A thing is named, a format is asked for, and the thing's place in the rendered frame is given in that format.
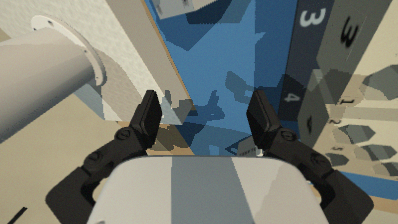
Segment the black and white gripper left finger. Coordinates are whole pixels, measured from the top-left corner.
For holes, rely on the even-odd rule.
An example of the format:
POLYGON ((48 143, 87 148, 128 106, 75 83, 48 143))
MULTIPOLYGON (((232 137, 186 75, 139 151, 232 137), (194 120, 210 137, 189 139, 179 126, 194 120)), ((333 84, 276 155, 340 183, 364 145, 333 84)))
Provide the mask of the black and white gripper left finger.
POLYGON ((100 181, 123 161, 147 155, 147 148, 155 144, 161 117, 156 91, 147 90, 129 126, 119 129, 112 141, 90 153, 81 167, 48 192, 45 202, 61 224, 87 224, 100 181))

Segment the blue flat mat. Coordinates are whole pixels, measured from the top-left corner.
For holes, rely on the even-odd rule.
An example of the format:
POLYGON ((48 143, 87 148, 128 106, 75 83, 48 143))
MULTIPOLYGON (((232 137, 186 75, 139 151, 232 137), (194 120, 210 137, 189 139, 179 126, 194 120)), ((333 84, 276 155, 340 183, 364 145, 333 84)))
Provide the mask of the blue flat mat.
MULTIPOLYGON (((255 90, 278 114, 297 1, 216 0, 160 20, 145 0, 196 108, 175 125, 194 155, 237 155, 252 136, 255 90)), ((398 199, 398 181, 341 173, 369 196, 398 199)))

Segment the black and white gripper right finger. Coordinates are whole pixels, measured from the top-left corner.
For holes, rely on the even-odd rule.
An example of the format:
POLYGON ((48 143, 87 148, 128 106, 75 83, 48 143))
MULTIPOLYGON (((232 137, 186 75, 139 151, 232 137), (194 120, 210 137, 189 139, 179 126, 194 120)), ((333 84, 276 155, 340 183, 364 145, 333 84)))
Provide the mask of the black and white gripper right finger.
POLYGON ((254 144, 264 151, 262 156, 291 163, 320 193, 320 206, 329 224, 363 223, 374 208, 371 197, 334 170, 324 155, 298 141, 296 132, 283 128, 263 90, 253 92, 246 116, 254 144))

